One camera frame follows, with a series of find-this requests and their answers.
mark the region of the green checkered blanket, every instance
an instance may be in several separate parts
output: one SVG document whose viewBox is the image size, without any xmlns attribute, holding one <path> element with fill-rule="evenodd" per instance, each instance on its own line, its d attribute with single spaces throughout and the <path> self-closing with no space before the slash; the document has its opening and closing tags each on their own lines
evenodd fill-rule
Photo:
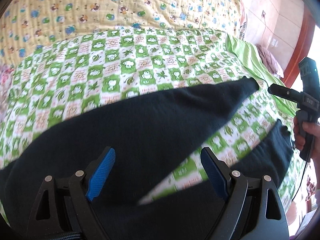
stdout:
<svg viewBox="0 0 320 240">
<path fill-rule="evenodd" d="M 0 168 L 18 158 L 49 127 L 95 107 L 157 90 L 250 77 L 238 58 L 226 50 L 226 42 L 226 33 L 212 29 L 149 28 L 92 33 L 37 49 L 14 72 L 9 109 L 0 128 Z M 202 145 L 229 166 L 248 154 L 276 119 L 292 129 L 292 118 L 277 108 L 267 83 L 257 82 L 259 91 Z M 200 150 L 140 203 L 206 180 Z M 297 156 L 295 152 L 279 189 L 285 209 L 301 169 Z"/>
</svg>

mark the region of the yellow quilt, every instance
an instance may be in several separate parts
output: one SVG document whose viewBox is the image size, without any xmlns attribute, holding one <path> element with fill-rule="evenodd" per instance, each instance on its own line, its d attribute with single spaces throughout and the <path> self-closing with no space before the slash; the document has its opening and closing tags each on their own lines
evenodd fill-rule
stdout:
<svg viewBox="0 0 320 240">
<path fill-rule="evenodd" d="M 116 28 L 213 28 L 238 36 L 239 0 L 13 0 L 0 19 L 0 57 L 17 66 L 37 47 Z"/>
</svg>

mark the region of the bed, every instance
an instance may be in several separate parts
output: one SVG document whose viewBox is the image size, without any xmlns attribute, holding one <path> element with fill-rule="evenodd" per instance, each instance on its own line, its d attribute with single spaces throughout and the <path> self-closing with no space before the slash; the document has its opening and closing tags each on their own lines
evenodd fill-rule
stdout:
<svg viewBox="0 0 320 240">
<path fill-rule="evenodd" d="M 236 38 L 240 14 L 239 0 L 13 0 L 0 19 L 0 168 L 52 125 L 95 107 L 243 76 L 260 90 L 203 147 L 231 166 L 277 119 L 292 131 L 294 105 L 267 92 L 283 83 Z M 206 180 L 199 151 L 140 203 Z M 295 150 L 279 188 L 285 210 L 302 170 Z"/>
</svg>

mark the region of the trigger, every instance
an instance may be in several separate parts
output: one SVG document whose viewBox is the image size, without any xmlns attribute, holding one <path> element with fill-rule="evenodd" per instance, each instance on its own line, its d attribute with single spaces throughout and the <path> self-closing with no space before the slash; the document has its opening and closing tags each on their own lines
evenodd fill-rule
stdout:
<svg viewBox="0 0 320 240">
<path fill-rule="evenodd" d="M 296 112 L 296 117 L 298 119 L 298 125 L 299 125 L 299 134 L 305 138 L 306 132 L 302 128 L 302 123 L 308 121 L 308 112 L 304 110 L 299 110 Z"/>
</svg>

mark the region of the blue gripper pad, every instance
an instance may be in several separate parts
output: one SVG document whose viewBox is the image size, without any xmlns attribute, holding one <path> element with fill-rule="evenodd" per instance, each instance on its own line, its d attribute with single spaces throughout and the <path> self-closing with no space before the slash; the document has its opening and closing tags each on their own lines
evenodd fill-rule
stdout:
<svg viewBox="0 0 320 240">
<path fill-rule="evenodd" d="M 218 197 L 221 197 L 224 201 L 227 201 L 229 198 L 227 182 L 218 166 L 214 163 L 205 149 L 202 149 L 201 151 L 200 160 L 215 193 Z"/>
<path fill-rule="evenodd" d="M 110 148 L 91 178 L 89 179 L 88 191 L 86 194 L 87 199 L 91 202 L 95 197 L 99 196 L 104 183 L 109 176 L 109 173 L 115 164 L 116 152 Z"/>
</svg>

